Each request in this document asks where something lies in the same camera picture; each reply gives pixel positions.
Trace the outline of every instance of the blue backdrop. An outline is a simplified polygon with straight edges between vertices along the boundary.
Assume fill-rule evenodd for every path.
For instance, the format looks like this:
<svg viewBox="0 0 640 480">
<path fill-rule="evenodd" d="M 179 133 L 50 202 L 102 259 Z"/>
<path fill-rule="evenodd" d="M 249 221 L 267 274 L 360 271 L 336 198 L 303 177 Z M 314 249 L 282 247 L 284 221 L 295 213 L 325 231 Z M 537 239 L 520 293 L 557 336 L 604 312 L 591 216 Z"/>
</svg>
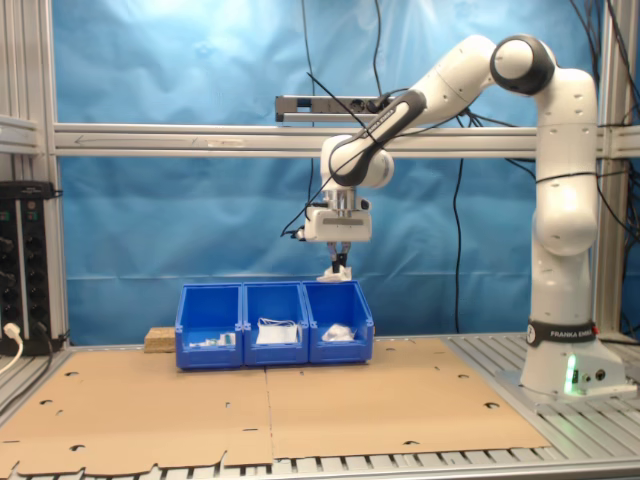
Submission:
<svg viewBox="0 0 640 480">
<path fill-rule="evenodd" d="M 383 90 L 411 85 L 475 33 L 495 42 L 530 33 L 562 66 L 590 68 L 569 2 L 380 3 Z M 376 95 L 373 0 L 306 8 L 316 76 L 335 94 Z M 276 95 L 311 92 L 299 0 L 55 0 L 54 35 L 61 122 L 272 125 Z M 535 123 L 533 100 L 498 87 L 473 109 Z M 366 192 L 374 237 L 354 246 L 350 263 L 378 334 L 452 332 L 458 161 L 396 165 L 388 187 Z M 62 159 L 72 340 L 141 342 L 174 321 L 184 283 L 321 273 L 326 246 L 278 238 L 304 204 L 308 175 L 308 159 Z M 504 160 L 466 162 L 463 331 L 524 330 L 534 193 Z"/>
</svg>

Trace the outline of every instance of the aluminum frame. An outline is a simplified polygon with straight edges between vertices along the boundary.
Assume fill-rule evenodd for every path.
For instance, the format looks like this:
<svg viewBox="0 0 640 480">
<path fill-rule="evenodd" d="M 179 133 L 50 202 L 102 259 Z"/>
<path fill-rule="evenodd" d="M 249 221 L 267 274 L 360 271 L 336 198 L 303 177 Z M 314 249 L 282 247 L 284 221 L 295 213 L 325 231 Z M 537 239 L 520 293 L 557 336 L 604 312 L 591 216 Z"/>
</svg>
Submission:
<svg viewBox="0 0 640 480">
<path fill-rule="evenodd" d="M 47 180 L 60 188 L 58 156 L 285 157 L 319 155 L 322 142 L 354 128 L 185 126 L 58 123 L 53 62 L 52 0 L 0 0 L 0 179 Z M 639 0 L 613 0 L 629 58 L 636 51 Z M 615 123 L 630 106 L 605 7 L 600 122 Z M 393 141 L 398 158 L 533 158 L 535 128 L 438 129 Z M 640 152 L 640 127 L 600 129 L 603 173 Z M 602 179 L 602 190 L 624 216 L 626 178 Z M 600 209 L 594 249 L 594 317 L 604 332 L 619 331 L 623 232 Z M 45 204 L 52 334 L 68 329 L 62 201 Z"/>
<path fill-rule="evenodd" d="M 60 189 L 51 28 L 50 1 L 0 0 L 0 180 L 49 181 Z M 45 202 L 44 220 L 50 333 L 58 337 L 68 330 L 60 199 Z"/>
<path fill-rule="evenodd" d="M 614 11 L 629 56 L 632 76 L 635 72 L 635 58 L 638 37 L 639 4 L 637 1 L 612 0 Z M 632 105 L 632 94 L 628 73 L 622 61 L 611 16 L 606 2 L 603 15 L 602 65 L 598 122 L 600 125 L 620 124 L 627 119 Z M 626 135 L 635 127 L 606 128 L 604 132 L 604 152 L 600 163 L 601 174 L 624 170 L 622 161 L 632 150 L 625 147 L 625 141 L 633 138 Z M 628 175 L 609 175 L 600 179 L 602 195 L 622 221 L 627 218 Z M 622 271 L 624 257 L 624 230 L 618 225 L 600 201 L 598 237 L 593 250 L 593 318 L 602 332 L 620 331 L 620 311 L 622 303 Z"/>
</svg>

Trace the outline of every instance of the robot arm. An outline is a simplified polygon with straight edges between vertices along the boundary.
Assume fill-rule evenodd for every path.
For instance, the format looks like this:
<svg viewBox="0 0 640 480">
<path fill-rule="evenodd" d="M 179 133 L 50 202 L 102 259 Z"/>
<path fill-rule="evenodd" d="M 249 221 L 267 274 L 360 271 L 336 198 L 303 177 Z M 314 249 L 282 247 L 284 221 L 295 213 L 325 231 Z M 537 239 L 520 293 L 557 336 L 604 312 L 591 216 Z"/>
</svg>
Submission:
<svg viewBox="0 0 640 480">
<path fill-rule="evenodd" d="M 393 158 L 384 150 L 389 141 L 416 125 L 455 117 L 496 81 L 516 93 L 533 95 L 549 83 L 554 69 L 551 53 L 533 37 L 510 37 L 496 48 L 489 39 L 473 35 L 456 45 L 365 129 L 353 136 L 328 139 L 320 157 L 324 202 L 307 209 L 305 226 L 296 235 L 308 242 L 327 242 L 332 265 L 319 280 L 351 279 L 346 266 L 351 242 L 367 242 L 372 233 L 371 205 L 357 197 L 356 188 L 381 188 L 389 183 L 394 172 Z M 340 254 L 336 250 L 339 242 Z"/>
<path fill-rule="evenodd" d="M 469 37 L 366 129 L 327 140 L 321 153 L 324 203 L 307 209 L 297 236 L 329 244 L 332 266 L 319 280 L 350 280 L 349 246 L 371 238 L 370 204 L 356 196 L 356 187 L 389 182 L 393 159 L 384 146 L 409 127 L 454 117 L 494 82 L 532 96 L 538 107 L 530 347 L 521 384 L 552 400 L 634 394 L 622 361 L 597 339 L 591 318 L 589 248 L 597 234 L 593 80 L 581 70 L 558 67 L 549 48 L 533 37 L 509 37 L 497 47 Z"/>
</svg>

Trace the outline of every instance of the metal table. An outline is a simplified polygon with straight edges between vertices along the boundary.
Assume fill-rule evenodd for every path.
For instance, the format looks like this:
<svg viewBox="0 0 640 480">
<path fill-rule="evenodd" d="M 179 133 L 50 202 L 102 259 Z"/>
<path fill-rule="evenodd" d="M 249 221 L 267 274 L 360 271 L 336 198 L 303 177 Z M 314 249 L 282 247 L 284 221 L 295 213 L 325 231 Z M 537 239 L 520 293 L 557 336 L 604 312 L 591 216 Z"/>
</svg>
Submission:
<svg viewBox="0 0 640 480">
<path fill-rule="evenodd" d="M 460 451 L 410 455 L 364 455 L 276 460 L 272 466 L 159 469 L 121 480 L 188 480 L 213 477 L 289 478 L 640 478 L 640 400 L 610 400 L 544 407 L 533 413 L 495 378 L 522 368 L 522 334 L 455 335 L 441 338 L 482 374 L 551 443 L 548 448 Z M 78 351 L 129 350 L 141 346 L 72 347 L 56 355 L 50 377 Z M 640 368 L 640 348 L 610 345 L 630 367 Z M 8 362 L 0 358 L 0 367 Z M 46 358 L 25 358 L 0 381 L 0 406 L 24 385 Z M 20 404 L 0 418 L 2 425 Z M 13 474 L 12 479 L 22 479 Z M 33 480 L 93 480 L 82 473 Z"/>
</svg>

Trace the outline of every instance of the black panel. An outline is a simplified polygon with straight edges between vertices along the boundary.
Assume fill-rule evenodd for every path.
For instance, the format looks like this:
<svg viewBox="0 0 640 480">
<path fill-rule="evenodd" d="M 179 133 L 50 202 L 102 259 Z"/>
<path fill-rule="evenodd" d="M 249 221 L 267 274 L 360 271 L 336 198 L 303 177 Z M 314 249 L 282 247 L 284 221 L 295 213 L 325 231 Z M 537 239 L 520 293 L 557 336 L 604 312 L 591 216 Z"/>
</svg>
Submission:
<svg viewBox="0 0 640 480">
<path fill-rule="evenodd" d="M 44 223 L 44 202 L 53 191 L 50 184 L 41 182 L 0 183 L 0 324 L 15 323 L 25 336 L 29 328 L 29 340 L 24 341 L 24 355 L 47 355 L 48 345 L 35 333 L 41 323 L 51 335 L 51 306 L 49 275 Z M 7 197 L 15 196 L 16 200 Z M 22 229 L 19 245 L 18 228 Z M 24 260 L 24 272 L 20 271 L 20 256 Z M 24 276 L 25 290 L 22 291 Z M 26 312 L 23 312 L 23 298 Z M 51 339 L 54 351 L 64 343 L 63 338 Z M 0 340 L 0 354 L 14 355 L 16 343 L 9 338 Z"/>
<path fill-rule="evenodd" d="M 16 201 L 0 200 L 0 327 L 15 323 L 24 331 Z M 16 342 L 4 336 L 0 354 L 15 355 Z"/>
</svg>

